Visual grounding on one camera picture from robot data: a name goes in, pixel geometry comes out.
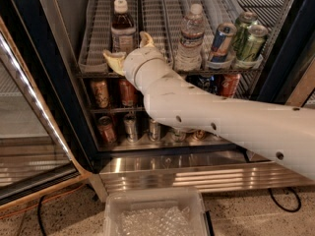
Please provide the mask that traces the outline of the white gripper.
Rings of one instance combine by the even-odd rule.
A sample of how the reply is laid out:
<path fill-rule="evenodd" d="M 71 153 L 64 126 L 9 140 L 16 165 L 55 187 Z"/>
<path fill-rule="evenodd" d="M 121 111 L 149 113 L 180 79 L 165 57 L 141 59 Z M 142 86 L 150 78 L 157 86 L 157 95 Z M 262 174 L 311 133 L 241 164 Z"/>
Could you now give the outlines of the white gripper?
<path fill-rule="evenodd" d="M 142 65 L 152 60 L 165 61 L 163 55 L 154 46 L 153 38 L 146 32 L 140 32 L 140 47 L 128 55 L 125 52 L 112 53 L 104 50 L 102 55 L 107 65 L 118 75 L 125 78 L 133 85 L 136 85 L 136 74 Z"/>

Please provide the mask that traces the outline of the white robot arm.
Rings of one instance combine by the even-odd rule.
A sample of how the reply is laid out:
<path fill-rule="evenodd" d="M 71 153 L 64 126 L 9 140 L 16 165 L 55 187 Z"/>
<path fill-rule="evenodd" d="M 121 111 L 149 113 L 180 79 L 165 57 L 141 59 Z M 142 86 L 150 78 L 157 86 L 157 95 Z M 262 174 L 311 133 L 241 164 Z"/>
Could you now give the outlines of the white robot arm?
<path fill-rule="evenodd" d="M 204 130 L 315 179 L 315 111 L 218 96 L 187 83 L 142 31 L 127 54 L 103 51 L 107 65 L 143 95 L 148 115 L 162 125 Z"/>

